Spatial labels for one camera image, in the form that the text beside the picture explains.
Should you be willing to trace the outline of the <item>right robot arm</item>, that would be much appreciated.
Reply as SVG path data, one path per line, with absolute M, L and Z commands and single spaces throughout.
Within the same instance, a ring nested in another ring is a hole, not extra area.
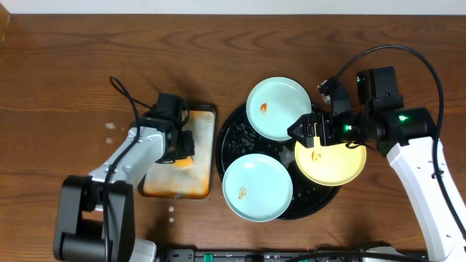
M 431 261 L 464 261 L 465 203 L 451 177 L 443 146 L 434 141 L 435 123 L 426 108 L 406 108 L 392 67 L 357 74 L 359 103 L 350 109 L 341 84 L 323 87 L 330 113 L 300 116 L 288 134 L 296 140 L 302 173 L 323 186 L 354 180 L 366 163 L 370 142 L 387 159 L 408 195 Z

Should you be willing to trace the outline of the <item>orange sponge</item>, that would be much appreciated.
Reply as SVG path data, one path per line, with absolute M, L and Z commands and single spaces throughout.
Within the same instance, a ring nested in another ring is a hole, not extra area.
M 194 164 L 194 160 L 191 156 L 186 157 L 185 159 L 177 159 L 173 163 L 173 167 L 177 169 L 183 169 L 191 167 Z

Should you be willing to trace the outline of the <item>yellow plate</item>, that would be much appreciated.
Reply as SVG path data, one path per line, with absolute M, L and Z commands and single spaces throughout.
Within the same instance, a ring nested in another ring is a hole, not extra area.
M 298 168 L 311 181 L 323 186 L 341 186 L 354 180 L 363 170 L 367 151 L 363 146 L 347 148 L 344 144 L 306 148 L 296 142 L 294 155 Z

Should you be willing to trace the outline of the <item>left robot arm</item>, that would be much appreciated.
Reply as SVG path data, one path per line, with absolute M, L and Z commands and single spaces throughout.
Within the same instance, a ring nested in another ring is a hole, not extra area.
M 189 108 L 162 93 L 137 115 L 123 144 L 87 176 L 70 175 L 60 189 L 53 255 L 59 261 L 154 261 L 157 246 L 135 236 L 134 192 L 154 163 L 194 155 L 182 128 Z

